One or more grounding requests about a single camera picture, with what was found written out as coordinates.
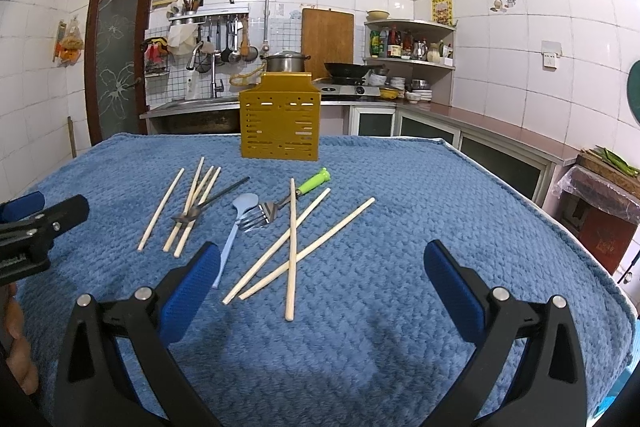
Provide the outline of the person's left hand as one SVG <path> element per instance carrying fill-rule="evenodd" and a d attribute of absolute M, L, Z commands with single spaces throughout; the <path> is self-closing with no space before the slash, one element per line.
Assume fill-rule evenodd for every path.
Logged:
<path fill-rule="evenodd" d="M 4 288 L 8 300 L 3 306 L 3 332 L 12 339 L 12 346 L 6 364 L 26 395 L 33 395 L 38 389 L 38 369 L 30 356 L 30 343 L 24 336 L 24 313 L 15 299 L 17 287 L 12 283 Z"/>

